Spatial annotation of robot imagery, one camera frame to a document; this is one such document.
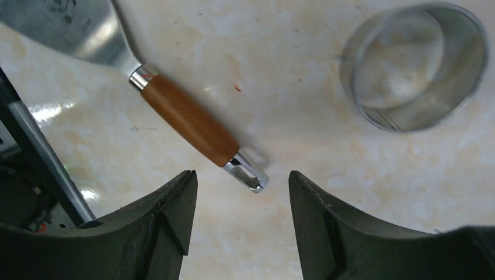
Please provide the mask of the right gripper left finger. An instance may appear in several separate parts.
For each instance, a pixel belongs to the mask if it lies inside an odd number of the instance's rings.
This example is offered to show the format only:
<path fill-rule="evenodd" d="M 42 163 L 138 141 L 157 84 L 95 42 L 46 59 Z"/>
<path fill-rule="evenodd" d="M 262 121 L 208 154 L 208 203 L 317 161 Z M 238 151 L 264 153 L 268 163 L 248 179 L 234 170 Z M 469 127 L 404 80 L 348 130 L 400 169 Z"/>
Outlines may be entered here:
<path fill-rule="evenodd" d="M 178 279 L 198 181 L 187 170 L 156 191 L 76 228 L 1 225 L 2 279 Z"/>

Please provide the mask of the metal ring cutter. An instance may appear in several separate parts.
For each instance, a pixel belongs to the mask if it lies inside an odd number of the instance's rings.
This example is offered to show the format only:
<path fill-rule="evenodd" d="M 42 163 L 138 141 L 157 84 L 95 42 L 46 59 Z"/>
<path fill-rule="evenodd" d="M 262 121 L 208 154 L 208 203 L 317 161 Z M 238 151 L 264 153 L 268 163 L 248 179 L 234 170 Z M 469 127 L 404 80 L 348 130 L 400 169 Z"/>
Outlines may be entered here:
<path fill-rule="evenodd" d="M 448 2 L 389 9 L 346 42 L 340 81 L 359 113 L 389 132 L 430 129 L 459 113 L 489 66 L 482 21 Z"/>

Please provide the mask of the metal scraper wooden handle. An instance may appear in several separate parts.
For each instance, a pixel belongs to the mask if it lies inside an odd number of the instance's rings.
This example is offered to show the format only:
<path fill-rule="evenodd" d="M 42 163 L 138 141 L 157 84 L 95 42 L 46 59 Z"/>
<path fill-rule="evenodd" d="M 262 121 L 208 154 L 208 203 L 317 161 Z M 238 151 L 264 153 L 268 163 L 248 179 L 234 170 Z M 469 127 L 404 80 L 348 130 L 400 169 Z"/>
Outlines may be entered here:
<path fill-rule="evenodd" d="M 191 146 L 250 191 L 268 175 L 184 89 L 134 54 L 112 1 L 2 1 L 1 23 L 66 56 L 114 68 Z"/>

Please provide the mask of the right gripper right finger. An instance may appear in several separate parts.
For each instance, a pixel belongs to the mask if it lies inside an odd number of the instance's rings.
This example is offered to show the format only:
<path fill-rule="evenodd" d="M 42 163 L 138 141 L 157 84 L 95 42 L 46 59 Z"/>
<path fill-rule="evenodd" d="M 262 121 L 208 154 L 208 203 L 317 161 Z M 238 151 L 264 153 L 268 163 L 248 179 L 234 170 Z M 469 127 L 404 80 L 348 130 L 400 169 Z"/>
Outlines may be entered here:
<path fill-rule="evenodd" d="M 304 279 L 493 279 L 494 227 L 426 233 L 367 214 L 298 171 L 288 179 Z"/>

